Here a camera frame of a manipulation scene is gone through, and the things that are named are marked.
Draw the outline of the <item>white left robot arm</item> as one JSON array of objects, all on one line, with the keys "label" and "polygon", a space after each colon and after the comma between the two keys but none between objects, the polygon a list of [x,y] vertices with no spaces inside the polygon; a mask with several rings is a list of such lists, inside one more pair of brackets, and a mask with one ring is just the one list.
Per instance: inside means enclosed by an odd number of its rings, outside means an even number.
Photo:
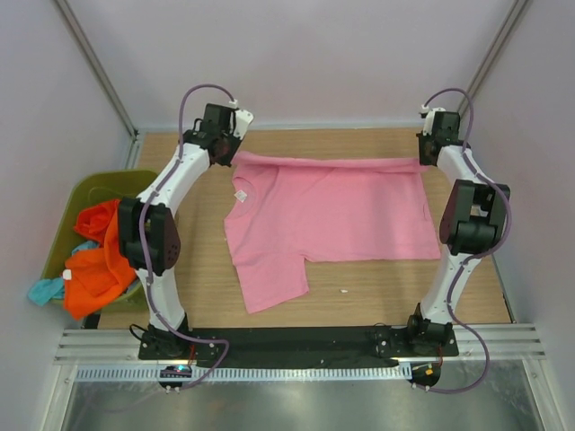
[{"label": "white left robot arm", "polygon": [[119,251],[145,290],[150,313],[146,334],[159,339],[159,348],[172,359],[184,357],[196,341],[189,334],[175,281],[181,252],[175,213],[210,166],[231,164],[252,121],[251,112],[240,109],[236,100],[207,104],[194,127],[180,131],[171,161],[150,186],[120,201]]}]

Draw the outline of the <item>pink t shirt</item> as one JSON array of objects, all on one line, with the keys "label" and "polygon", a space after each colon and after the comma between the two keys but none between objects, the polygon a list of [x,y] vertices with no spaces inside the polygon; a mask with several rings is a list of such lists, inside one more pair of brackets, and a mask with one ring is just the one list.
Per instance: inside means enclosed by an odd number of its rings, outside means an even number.
[{"label": "pink t shirt", "polygon": [[415,158],[313,160],[242,151],[226,242],[248,313],[305,295],[306,262],[431,260],[437,234]]}]

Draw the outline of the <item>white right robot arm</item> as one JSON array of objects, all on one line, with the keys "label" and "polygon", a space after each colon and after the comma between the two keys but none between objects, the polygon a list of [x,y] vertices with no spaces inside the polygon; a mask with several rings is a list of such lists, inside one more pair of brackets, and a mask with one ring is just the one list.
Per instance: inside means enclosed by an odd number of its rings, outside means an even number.
[{"label": "white right robot arm", "polygon": [[422,166],[439,168],[452,189],[441,217],[439,270],[407,324],[404,342],[417,356],[446,353],[455,345],[456,306],[482,258],[504,234],[509,187],[491,180],[459,138],[460,115],[423,105],[423,129],[417,134]]}]

